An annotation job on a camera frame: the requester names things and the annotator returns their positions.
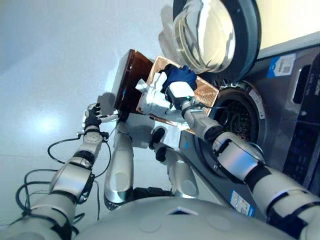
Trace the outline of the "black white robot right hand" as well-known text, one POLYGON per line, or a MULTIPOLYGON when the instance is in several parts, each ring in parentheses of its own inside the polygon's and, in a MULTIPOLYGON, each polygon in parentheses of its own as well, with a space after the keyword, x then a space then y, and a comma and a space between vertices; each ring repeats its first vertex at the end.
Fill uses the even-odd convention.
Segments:
POLYGON ((166 115, 180 113, 183 117, 188 110, 197 108, 195 93, 187 82, 175 81, 165 90, 165 99, 169 102, 169 107, 165 111, 166 115))

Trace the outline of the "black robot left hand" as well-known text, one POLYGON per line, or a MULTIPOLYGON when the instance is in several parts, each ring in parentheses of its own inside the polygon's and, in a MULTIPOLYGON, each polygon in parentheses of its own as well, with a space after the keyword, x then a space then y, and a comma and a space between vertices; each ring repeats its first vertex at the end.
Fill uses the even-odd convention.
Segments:
POLYGON ((90 129, 99 130, 101 124, 115 121, 119 116, 120 113, 117 110, 111 114, 102 114, 100 103, 90 104, 84 111, 81 126, 85 132, 90 129))

